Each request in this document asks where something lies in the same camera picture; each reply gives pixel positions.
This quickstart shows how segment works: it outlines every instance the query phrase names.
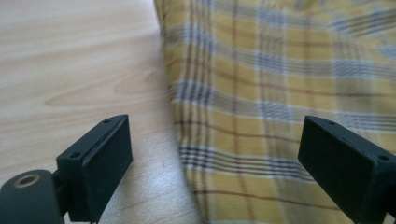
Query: yellow plaid cloth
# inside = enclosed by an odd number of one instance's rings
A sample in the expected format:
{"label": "yellow plaid cloth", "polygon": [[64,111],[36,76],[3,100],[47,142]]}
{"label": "yellow plaid cloth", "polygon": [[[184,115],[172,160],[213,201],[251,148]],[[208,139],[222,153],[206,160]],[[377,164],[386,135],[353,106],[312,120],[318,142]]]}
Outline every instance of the yellow plaid cloth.
{"label": "yellow plaid cloth", "polygon": [[305,115],[396,152],[396,2],[156,0],[180,158],[210,223],[350,223]]}

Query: metal ring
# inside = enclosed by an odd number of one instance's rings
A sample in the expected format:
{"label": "metal ring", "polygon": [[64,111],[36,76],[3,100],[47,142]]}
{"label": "metal ring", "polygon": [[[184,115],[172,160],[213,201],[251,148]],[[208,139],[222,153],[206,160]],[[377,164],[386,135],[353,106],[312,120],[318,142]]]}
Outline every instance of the metal ring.
{"label": "metal ring", "polygon": [[33,185],[38,179],[40,179],[40,175],[37,174],[25,175],[14,182],[14,187],[17,189],[26,188]]}

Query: hole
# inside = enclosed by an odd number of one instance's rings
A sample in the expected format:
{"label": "hole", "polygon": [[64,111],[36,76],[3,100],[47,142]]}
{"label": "hole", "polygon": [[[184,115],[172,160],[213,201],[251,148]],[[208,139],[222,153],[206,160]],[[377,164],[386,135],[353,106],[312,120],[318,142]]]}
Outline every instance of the hole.
{"label": "hole", "polygon": [[378,158],[380,160],[383,160],[383,161],[388,161],[389,160],[389,158],[387,156],[378,156]]}
{"label": "hole", "polygon": [[40,175],[26,175],[19,178],[14,183],[14,187],[21,189],[33,185],[40,178]]}
{"label": "hole", "polygon": [[70,155],[70,158],[77,158],[79,156],[79,152],[75,152]]}

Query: wood grain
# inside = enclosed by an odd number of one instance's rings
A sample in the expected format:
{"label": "wood grain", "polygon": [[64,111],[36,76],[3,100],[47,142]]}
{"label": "wood grain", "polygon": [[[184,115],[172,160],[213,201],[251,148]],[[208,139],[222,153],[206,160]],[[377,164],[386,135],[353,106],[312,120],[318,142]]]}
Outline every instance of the wood grain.
{"label": "wood grain", "polygon": [[134,163],[101,223],[200,222],[178,159],[151,0],[2,1],[0,78],[1,185],[55,171],[56,156],[96,123],[129,114]]}

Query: black plastic part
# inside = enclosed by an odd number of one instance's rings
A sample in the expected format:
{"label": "black plastic part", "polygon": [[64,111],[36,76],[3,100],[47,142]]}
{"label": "black plastic part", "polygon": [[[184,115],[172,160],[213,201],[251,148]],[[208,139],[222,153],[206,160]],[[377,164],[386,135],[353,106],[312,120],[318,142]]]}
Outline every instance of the black plastic part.
{"label": "black plastic part", "polygon": [[0,223],[64,223],[52,174],[33,170],[9,179],[0,191]]}
{"label": "black plastic part", "polygon": [[62,153],[56,161],[73,195],[70,219],[99,222],[132,160],[127,115],[103,120]]}
{"label": "black plastic part", "polygon": [[382,223],[394,211],[396,157],[381,147],[335,122],[305,117],[298,158],[354,222]]}

